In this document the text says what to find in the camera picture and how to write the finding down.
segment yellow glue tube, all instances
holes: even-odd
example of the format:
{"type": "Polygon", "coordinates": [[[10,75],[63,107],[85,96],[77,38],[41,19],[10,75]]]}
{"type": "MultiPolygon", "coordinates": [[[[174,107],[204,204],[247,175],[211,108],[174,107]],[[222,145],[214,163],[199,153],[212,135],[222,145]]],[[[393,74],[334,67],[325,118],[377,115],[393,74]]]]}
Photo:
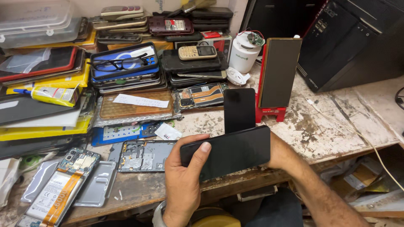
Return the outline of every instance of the yellow glue tube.
{"type": "Polygon", "coordinates": [[[78,86],[76,88],[34,87],[31,91],[27,89],[14,89],[14,92],[30,94],[33,99],[41,102],[73,107],[76,105],[82,89],[78,86]]]}

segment red phone case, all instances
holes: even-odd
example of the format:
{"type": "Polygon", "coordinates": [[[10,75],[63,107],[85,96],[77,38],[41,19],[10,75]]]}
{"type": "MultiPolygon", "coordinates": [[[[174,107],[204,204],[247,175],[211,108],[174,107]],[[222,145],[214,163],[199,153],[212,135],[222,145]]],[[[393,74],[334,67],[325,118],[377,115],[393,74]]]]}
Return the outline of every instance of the red phone case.
{"type": "Polygon", "coordinates": [[[153,35],[192,34],[194,27],[188,18],[164,18],[154,16],[149,20],[150,33],[153,35]]]}
{"type": "Polygon", "coordinates": [[[220,37],[219,32],[201,32],[205,39],[220,37]]]}
{"type": "Polygon", "coordinates": [[[72,69],[73,66],[74,66],[74,60],[76,59],[76,53],[77,53],[77,47],[74,46],[73,49],[72,49],[72,52],[71,52],[69,63],[67,65],[62,66],[62,67],[55,67],[55,68],[50,68],[50,69],[38,70],[38,71],[34,71],[34,72],[29,72],[27,74],[14,74],[14,75],[9,75],[9,76],[3,76],[3,77],[0,77],[0,82],[16,80],[16,79],[22,79],[22,78],[27,78],[27,77],[31,77],[31,76],[38,76],[38,75],[43,75],[43,74],[50,74],[50,73],[55,73],[55,72],[60,72],[60,71],[65,71],[65,70],[72,69]]]}

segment phone keypad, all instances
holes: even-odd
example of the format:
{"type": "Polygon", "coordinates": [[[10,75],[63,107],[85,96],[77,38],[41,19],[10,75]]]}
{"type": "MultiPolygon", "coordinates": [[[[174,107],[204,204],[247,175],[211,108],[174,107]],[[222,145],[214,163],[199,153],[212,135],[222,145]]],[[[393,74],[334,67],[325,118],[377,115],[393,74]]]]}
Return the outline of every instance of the phone keypad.
{"type": "Polygon", "coordinates": [[[198,49],[196,46],[183,46],[180,50],[181,55],[184,57],[197,57],[199,56],[198,54],[198,49]]]}

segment transparent plastic box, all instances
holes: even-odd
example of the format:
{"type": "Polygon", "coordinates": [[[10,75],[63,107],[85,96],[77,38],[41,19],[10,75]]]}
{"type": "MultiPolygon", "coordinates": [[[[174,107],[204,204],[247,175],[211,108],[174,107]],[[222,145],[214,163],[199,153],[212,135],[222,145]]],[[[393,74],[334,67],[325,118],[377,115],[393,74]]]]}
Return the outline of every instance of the transparent plastic box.
{"type": "Polygon", "coordinates": [[[75,40],[81,16],[69,1],[0,4],[0,47],[75,40]]]}

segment wooden desk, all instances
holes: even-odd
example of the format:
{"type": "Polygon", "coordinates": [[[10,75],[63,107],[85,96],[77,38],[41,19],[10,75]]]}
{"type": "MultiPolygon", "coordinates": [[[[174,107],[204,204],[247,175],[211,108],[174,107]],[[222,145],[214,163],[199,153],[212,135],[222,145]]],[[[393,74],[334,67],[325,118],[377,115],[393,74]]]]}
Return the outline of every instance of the wooden desk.
{"type": "MultiPolygon", "coordinates": [[[[255,64],[250,72],[252,78],[245,87],[257,88],[259,70],[260,66],[255,64]]],[[[307,103],[306,98],[316,102],[325,114],[362,133],[377,148],[399,143],[395,132],[355,88],[314,94],[301,76],[296,75],[285,121],[278,123],[274,116],[268,116],[263,118],[261,124],[270,126],[310,164],[315,164],[317,170],[371,152],[372,148],[356,134],[321,116],[307,103]]],[[[186,113],[184,117],[182,121],[175,121],[175,128],[184,136],[209,133],[214,137],[224,134],[223,111],[186,113]]],[[[102,160],[106,160],[110,147],[89,147],[88,150],[102,154],[102,160]]],[[[28,204],[19,200],[33,174],[33,171],[26,174],[24,182],[13,187],[9,205],[0,212],[1,226],[13,226],[26,210],[28,204]]],[[[202,204],[288,179],[285,172],[265,167],[242,170],[203,182],[202,204]]],[[[110,199],[103,208],[74,208],[65,224],[162,201],[165,190],[164,173],[118,173],[110,199]],[[114,196],[119,198],[118,190],[122,191],[122,201],[114,199],[114,196]]]]}

